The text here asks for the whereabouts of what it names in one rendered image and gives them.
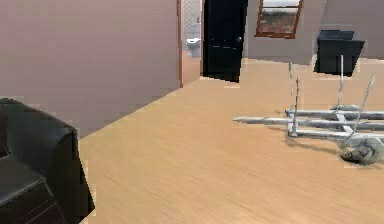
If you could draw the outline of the white toilet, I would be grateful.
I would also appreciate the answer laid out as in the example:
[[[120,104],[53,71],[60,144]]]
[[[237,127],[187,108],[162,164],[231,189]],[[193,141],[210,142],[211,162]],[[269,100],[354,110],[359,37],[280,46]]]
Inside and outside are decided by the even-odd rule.
[[[189,50],[189,55],[193,58],[198,58],[200,56],[201,39],[200,38],[189,38],[187,39],[187,47]]]

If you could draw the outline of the black room door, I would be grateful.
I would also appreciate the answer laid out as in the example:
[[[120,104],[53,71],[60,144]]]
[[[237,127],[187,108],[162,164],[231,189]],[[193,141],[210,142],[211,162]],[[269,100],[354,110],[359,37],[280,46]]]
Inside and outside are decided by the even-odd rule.
[[[247,6],[248,0],[204,0],[204,77],[239,82]]]

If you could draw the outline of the brown framed window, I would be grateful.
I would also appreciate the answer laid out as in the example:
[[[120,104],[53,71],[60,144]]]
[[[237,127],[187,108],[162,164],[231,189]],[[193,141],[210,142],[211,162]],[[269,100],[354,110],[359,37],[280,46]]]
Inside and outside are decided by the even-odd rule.
[[[259,0],[256,37],[294,39],[303,0]]]

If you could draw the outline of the black cabinet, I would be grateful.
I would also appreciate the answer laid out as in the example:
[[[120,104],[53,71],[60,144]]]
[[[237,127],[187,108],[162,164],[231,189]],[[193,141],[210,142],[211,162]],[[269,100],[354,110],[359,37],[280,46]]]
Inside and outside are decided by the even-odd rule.
[[[321,30],[317,38],[314,71],[351,77],[365,44],[364,40],[353,36],[353,31]]]

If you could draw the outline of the grey crumpled cloth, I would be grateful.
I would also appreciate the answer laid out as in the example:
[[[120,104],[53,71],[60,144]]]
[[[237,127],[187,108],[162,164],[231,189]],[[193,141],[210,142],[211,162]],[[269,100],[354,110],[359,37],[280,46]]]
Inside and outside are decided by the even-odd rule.
[[[351,136],[340,144],[340,157],[347,162],[371,165],[384,157],[384,143],[378,137]]]

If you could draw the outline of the grey metal frame rack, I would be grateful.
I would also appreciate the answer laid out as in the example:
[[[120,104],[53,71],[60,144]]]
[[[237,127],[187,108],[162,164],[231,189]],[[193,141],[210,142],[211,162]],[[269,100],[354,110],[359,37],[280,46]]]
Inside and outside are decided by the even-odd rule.
[[[313,137],[345,141],[346,139],[384,139],[384,111],[365,109],[375,80],[372,72],[359,106],[341,105],[344,73],[342,70],[337,104],[329,110],[299,110],[299,78],[296,78],[295,105],[285,110],[284,117],[234,117],[234,122],[263,125],[286,125],[291,137]]]

